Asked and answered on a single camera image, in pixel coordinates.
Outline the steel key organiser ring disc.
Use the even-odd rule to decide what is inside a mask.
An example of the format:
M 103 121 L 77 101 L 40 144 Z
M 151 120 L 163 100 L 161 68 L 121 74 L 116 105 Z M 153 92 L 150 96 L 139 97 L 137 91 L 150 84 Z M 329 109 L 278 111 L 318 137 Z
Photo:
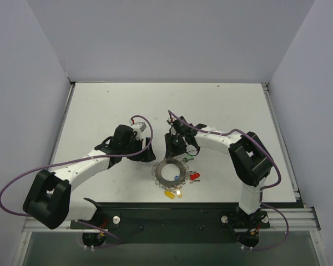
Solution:
M 165 158 L 152 167 L 155 184 L 163 189 L 180 188 L 189 179 L 191 172 L 187 162 L 181 157 Z

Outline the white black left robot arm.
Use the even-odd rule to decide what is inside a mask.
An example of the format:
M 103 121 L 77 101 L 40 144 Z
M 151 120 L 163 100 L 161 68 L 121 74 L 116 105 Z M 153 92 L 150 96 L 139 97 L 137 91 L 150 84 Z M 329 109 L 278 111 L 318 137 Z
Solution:
M 71 193 L 91 177 L 120 163 L 124 157 L 136 162 L 154 161 L 152 140 L 142 137 L 146 128 L 144 122 L 119 125 L 113 136 L 92 149 L 82 161 L 54 171 L 39 171 L 24 201 L 23 211 L 49 229 L 68 220 L 83 220 L 90 228 L 100 226 L 103 220 L 101 206 L 89 198 L 73 200 Z

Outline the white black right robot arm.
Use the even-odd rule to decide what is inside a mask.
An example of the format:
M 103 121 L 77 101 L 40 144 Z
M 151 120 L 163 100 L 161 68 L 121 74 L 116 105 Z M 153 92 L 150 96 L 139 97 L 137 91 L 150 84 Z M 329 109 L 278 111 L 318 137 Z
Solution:
M 169 118 L 167 123 L 170 129 L 164 135 L 165 158 L 185 154 L 190 145 L 198 151 L 209 148 L 229 154 L 235 172 L 243 183 L 239 208 L 247 215 L 260 209 L 262 188 L 273 167 L 273 160 L 255 133 L 245 134 L 236 130 L 223 133 L 204 124 L 188 124 L 183 117 Z

